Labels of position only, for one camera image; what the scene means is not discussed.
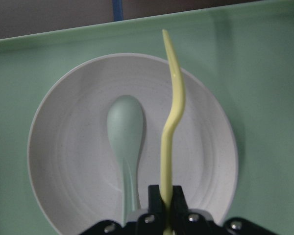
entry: green tray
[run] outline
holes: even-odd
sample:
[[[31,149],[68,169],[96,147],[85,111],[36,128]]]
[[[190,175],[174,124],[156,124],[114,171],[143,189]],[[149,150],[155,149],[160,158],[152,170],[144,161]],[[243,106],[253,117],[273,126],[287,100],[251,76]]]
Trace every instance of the green tray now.
[[[239,151],[227,217],[294,235],[294,1],[261,1],[0,40],[0,235],[51,235],[29,183],[27,138],[50,87],[92,58],[118,52],[180,64],[217,97]]]

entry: white plate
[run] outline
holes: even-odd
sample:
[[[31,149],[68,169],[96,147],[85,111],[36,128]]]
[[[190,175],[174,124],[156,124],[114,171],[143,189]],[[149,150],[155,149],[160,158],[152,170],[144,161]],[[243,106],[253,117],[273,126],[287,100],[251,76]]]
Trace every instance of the white plate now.
[[[182,70],[186,108],[173,139],[173,184],[190,208],[220,223],[235,191],[238,158],[229,121],[215,97]],[[121,220],[120,172],[106,119],[124,94],[141,103],[147,131],[138,166],[138,191],[159,184],[160,137],[172,102],[167,61],[123,53],[90,60],[64,75],[41,102],[30,130],[28,165],[41,209],[61,234],[75,235],[102,219]]]

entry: spoon handle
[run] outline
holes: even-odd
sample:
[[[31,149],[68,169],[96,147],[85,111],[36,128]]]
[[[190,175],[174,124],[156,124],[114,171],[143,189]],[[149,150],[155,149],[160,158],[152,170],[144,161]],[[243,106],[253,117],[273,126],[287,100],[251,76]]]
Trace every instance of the spoon handle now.
[[[122,162],[122,182],[123,182],[123,206],[122,206],[122,221],[125,225],[126,217],[132,211],[138,208],[137,198],[137,179],[135,172],[131,172],[126,159]]]

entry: blue object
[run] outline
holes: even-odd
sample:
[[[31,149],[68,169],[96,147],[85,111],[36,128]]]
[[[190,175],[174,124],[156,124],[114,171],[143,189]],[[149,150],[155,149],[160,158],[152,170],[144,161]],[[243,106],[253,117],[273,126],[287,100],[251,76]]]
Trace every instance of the blue object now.
[[[113,20],[122,21],[123,20],[122,0],[112,0],[112,7],[113,7]]]

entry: metal screw head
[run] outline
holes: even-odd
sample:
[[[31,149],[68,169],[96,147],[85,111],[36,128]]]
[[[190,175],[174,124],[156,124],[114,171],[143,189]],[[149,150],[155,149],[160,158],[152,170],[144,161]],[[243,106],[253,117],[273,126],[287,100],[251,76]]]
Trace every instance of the metal screw head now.
[[[199,214],[195,214],[195,213],[189,214],[188,221],[190,221],[190,222],[199,221]]]
[[[230,226],[234,230],[240,230],[242,228],[242,222],[241,221],[234,220],[234,221],[231,222],[231,225]]]
[[[153,214],[145,217],[145,223],[152,223],[153,221],[155,221],[155,216]]]
[[[110,224],[104,228],[105,233],[111,233],[116,229],[116,224]]]

